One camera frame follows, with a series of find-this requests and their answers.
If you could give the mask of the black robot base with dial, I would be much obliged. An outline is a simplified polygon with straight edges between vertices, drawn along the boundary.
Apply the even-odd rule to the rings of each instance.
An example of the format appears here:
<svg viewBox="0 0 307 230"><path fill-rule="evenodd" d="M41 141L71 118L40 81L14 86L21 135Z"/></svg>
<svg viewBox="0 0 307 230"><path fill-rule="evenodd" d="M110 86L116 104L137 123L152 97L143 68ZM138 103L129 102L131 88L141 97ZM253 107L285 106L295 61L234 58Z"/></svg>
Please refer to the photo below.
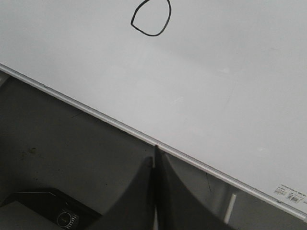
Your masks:
<svg viewBox="0 0 307 230"><path fill-rule="evenodd" d="M84 230L102 215L55 188L27 189L11 193L1 207L18 202L65 230Z"/></svg>

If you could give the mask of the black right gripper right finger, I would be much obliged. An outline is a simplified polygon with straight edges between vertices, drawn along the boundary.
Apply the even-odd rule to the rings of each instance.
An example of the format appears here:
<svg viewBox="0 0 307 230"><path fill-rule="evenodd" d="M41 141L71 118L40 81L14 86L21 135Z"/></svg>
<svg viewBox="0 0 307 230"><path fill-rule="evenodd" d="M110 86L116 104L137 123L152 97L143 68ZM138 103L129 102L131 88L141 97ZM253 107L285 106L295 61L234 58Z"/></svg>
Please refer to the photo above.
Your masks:
<svg viewBox="0 0 307 230"><path fill-rule="evenodd" d="M163 151L158 151L158 228L160 230L231 230L207 209L175 173Z"/></svg>

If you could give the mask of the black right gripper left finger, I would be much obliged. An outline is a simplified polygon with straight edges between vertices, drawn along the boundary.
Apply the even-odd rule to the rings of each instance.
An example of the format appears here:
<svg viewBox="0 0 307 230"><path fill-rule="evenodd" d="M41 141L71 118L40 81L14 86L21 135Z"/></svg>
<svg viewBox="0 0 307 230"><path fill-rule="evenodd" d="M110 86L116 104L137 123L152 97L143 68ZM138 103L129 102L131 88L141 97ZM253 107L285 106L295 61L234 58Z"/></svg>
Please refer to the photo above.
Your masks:
<svg viewBox="0 0 307 230"><path fill-rule="evenodd" d="M151 230L154 227L153 158L142 160L139 169L119 200L91 230Z"/></svg>

